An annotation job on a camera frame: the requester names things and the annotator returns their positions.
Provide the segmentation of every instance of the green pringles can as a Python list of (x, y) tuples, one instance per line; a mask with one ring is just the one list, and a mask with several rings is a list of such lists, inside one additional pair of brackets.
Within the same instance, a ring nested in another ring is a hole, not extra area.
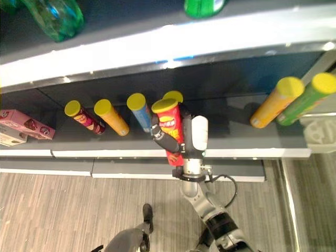
[(336, 93), (336, 77), (327, 72), (315, 75), (304, 93), (278, 115), (278, 123), (284, 126), (293, 124), (333, 93)]

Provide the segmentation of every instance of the red pringles can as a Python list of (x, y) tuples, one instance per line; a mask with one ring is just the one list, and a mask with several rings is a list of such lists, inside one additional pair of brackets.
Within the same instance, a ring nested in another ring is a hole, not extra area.
[(80, 105), (79, 101), (69, 101), (64, 108), (64, 113), (85, 126), (88, 130), (91, 130), (98, 135), (103, 133), (105, 130), (105, 125), (101, 122), (98, 122), (93, 116), (91, 116)]
[[(179, 103), (175, 99), (162, 99), (152, 106), (152, 111), (157, 114), (162, 131), (175, 138), (178, 143), (183, 143), (183, 131)], [(166, 151), (170, 165), (183, 165), (182, 155)]]

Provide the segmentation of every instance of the yellow lid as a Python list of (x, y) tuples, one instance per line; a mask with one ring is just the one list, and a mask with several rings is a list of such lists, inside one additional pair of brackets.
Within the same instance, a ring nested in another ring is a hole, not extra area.
[(78, 114), (79, 110), (80, 110), (79, 101), (72, 100), (66, 104), (64, 108), (64, 113), (69, 117), (74, 117), (75, 115)]
[(154, 113), (162, 113), (177, 106), (178, 102), (175, 99), (162, 99), (157, 101), (152, 106)]
[(336, 77), (331, 73), (321, 72), (315, 75), (311, 84), (320, 93), (329, 95), (336, 92)]
[(305, 90), (303, 82), (296, 77), (284, 77), (277, 83), (277, 90), (286, 97), (299, 97)]
[(130, 110), (140, 110), (145, 106), (146, 98), (141, 93), (134, 93), (127, 99), (127, 107)]
[(180, 92), (173, 90), (173, 91), (167, 92), (163, 96), (163, 99), (175, 99), (178, 102), (183, 102), (183, 95)]
[(104, 114), (110, 112), (112, 109), (112, 104), (108, 99), (101, 99), (96, 102), (94, 105), (94, 112), (99, 115), (103, 116)]

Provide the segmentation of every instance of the pink box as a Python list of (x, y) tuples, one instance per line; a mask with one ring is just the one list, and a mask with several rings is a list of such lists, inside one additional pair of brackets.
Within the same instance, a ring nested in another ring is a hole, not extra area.
[(55, 130), (15, 109), (0, 110), (0, 123), (37, 139), (53, 139)]

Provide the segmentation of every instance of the plastic bottle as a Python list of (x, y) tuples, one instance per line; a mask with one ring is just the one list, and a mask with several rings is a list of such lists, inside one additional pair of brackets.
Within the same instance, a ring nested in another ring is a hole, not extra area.
[(24, 6), (21, 0), (0, 0), (0, 9), (14, 14), (20, 7)]
[(299, 97), (305, 86), (296, 77), (285, 77), (278, 81), (275, 89), (250, 118), (253, 127), (266, 127), (291, 102)]
[(306, 86), (304, 93), (277, 117), (277, 121), (281, 125), (291, 125), (335, 92), (336, 77), (327, 72), (319, 73)]
[(116, 112), (109, 100), (99, 100), (96, 105), (94, 105), (94, 112), (111, 126), (118, 135), (124, 136), (130, 131), (127, 123)]
[(75, 0), (22, 0), (41, 29), (54, 41), (73, 37), (84, 24)]
[(210, 17), (221, 11), (227, 0), (185, 0), (185, 12), (194, 18)]

